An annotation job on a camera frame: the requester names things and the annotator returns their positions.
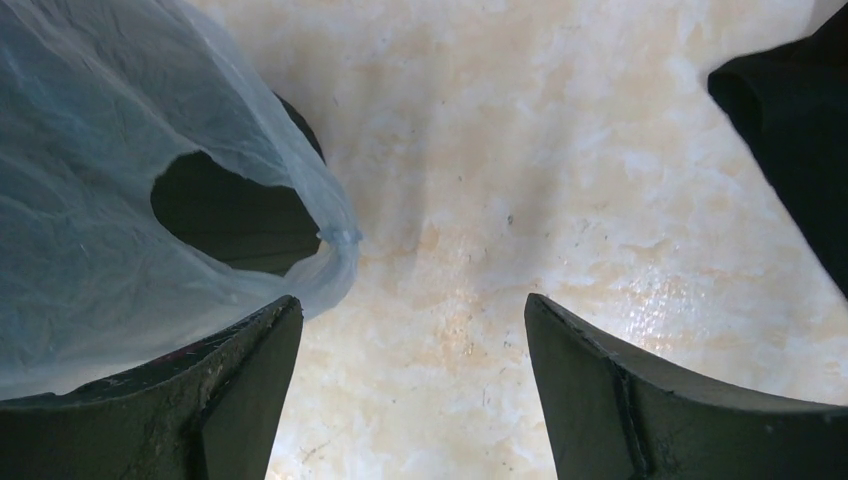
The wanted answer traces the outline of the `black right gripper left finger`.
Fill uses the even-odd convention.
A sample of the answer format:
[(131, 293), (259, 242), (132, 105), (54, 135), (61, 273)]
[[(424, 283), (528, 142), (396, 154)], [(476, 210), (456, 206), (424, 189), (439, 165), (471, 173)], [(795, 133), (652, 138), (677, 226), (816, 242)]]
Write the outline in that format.
[(69, 393), (1, 404), (5, 479), (261, 479), (303, 330), (282, 297)]

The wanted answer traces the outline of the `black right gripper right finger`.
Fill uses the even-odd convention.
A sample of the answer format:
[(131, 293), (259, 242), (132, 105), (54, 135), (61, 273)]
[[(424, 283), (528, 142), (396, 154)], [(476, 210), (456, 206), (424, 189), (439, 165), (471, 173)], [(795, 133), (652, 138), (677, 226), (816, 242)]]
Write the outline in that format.
[(847, 410), (680, 367), (530, 294), (533, 373), (561, 479), (843, 479)]

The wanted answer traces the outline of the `black plastic trash bin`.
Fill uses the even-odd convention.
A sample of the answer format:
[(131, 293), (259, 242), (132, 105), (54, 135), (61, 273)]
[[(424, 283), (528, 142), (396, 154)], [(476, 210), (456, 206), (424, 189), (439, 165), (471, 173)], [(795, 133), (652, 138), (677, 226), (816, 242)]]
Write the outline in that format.
[(287, 162), (239, 96), (188, 103), (190, 151), (156, 178), (150, 203), (176, 238), (233, 269), (282, 276), (319, 250), (319, 228)]

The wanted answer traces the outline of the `light blue plastic trash bag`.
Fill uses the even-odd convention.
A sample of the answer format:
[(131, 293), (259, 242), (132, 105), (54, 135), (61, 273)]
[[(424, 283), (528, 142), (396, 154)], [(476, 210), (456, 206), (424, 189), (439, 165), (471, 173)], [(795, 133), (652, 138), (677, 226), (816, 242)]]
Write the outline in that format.
[[(155, 181), (205, 153), (290, 187), (316, 253), (237, 269), (154, 214)], [(185, 1), (1, 5), (1, 396), (63, 394), (227, 328), (283, 295), (307, 317), (350, 290), (343, 188), (216, 22)]]

